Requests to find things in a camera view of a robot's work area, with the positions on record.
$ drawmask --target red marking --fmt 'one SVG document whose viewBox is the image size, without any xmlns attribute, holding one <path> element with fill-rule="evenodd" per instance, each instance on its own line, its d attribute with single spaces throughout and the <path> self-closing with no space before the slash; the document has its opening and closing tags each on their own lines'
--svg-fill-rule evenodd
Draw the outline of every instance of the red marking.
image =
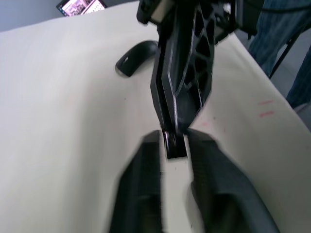
<svg viewBox="0 0 311 233">
<path fill-rule="evenodd" d="M 274 114 L 274 111 L 269 111 L 269 112 L 266 112 L 266 113 L 262 113 L 260 114 L 260 118 L 263 118 L 263 117 L 266 117 L 266 116 L 270 116 L 270 115 L 273 115 Z"/>
<path fill-rule="evenodd" d="M 258 105 L 261 106 L 261 105 L 265 105 L 265 104 L 269 104 L 269 103 L 273 103 L 273 102 L 274 102 L 273 100 L 267 100 L 264 102 L 259 102 Z"/>
</svg>

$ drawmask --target black plastic part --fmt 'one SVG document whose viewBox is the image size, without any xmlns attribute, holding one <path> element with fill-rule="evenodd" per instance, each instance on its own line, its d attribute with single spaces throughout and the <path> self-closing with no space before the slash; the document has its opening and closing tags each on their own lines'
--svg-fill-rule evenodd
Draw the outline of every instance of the black plastic part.
<svg viewBox="0 0 311 233">
<path fill-rule="evenodd" d="M 215 19 L 212 7 L 204 12 L 195 1 L 180 2 L 161 26 L 151 92 L 162 128 L 178 135 L 187 131 L 211 91 Z"/>
<path fill-rule="evenodd" d="M 207 134 L 189 130 L 193 196 L 209 233 L 279 233 L 249 179 Z"/>
<path fill-rule="evenodd" d="M 162 0 L 140 0 L 136 15 L 137 20 L 143 24 L 152 21 L 151 16 L 161 1 Z"/>
<path fill-rule="evenodd" d="M 183 135 L 163 131 L 167 159 L 183 158 L 187 156 Z"/>
<path fill-rule="evenodd" d="M 119 182 L 110 233 L 161 233 L 159 131 L 145 136 Z"/>
<path fill-rule="evenodd" d="M 157 53 L 157 42 L 143 41 L 132 47 L 116 63 L 116 68 L 127 77 L 131 77 L 134 72 L 148 59 Z"/>
<path fill-rule="evenodd" d="M 218 42 L 225 39 L 230 33 L 234 32 L 239 28 L 236 22 L 236 15 L 241 17 L 243 12 L 236 12 L 236 0 L 227 0 L 226 2 L 231 5 L 231 13 L 224 11 L 224 6 L 222 4 L 213 4 L 214 14 L 216 18 L 216 28 L 215 28 L 215 45 Z"/>
</svg>

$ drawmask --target blue jeans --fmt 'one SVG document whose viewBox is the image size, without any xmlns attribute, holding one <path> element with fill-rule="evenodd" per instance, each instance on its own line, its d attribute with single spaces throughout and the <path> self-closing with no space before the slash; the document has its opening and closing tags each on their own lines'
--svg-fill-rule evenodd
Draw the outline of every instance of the blue jeans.
<svg viewBox="0 0 311 233">
<path fill-rule="evenodd" d="M 265 8 L 291 8 L 310 5 L 311 0 L 265 0 Z M 311 24 L 311 10 L 291 14 L 261 13 L 257 22 L 257 35 L 248 51 L 270 76 L 279 50 L 292 36 Z M 295 82 L 287 95 L 292 108 L 311 100 L 311 47 L 299 69 Z"/>
</svg>

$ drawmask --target robotic arm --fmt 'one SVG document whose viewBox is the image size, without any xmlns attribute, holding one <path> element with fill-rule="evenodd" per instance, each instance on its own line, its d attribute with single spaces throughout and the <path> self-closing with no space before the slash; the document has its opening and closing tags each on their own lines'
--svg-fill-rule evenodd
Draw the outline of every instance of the robotic arm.
<svg viewBox="0 0 311 233">
<path fill-rule="evenodd" d="M 242 22 L 239 9 L 240 0 L 140 0 L 137 18 L 157 25 L 154 107 L 167 159 L 188 158 L 188 137 L 191 190 L 205 232 L 278 233 L 249 179 L 210 136 L 189 129 L 211 91 L 214 46 Z M 110 233 L 163 232 L 159 135 L 144 137 L 122 174 Z"/>
</svg>

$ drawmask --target cable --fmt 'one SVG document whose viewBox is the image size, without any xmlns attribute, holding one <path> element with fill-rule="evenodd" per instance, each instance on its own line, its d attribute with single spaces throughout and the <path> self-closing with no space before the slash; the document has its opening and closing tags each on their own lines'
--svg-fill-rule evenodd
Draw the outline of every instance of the cable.
<svg viewBox="0 0 311 233">
<path fill-rule="evenodd" d="M 295 8 L 287 8 L 287 9 L 262 8 L 252 3 L 250 0 L 244 0 L 244 2 L 262 12 L 275 13 L 275 14 L 293 13 L 293 12 L 299 12 L 299 11 L 305 11 L 305 10 L 311 9 L 311 5 L 295 7 Z"/>
</svg>

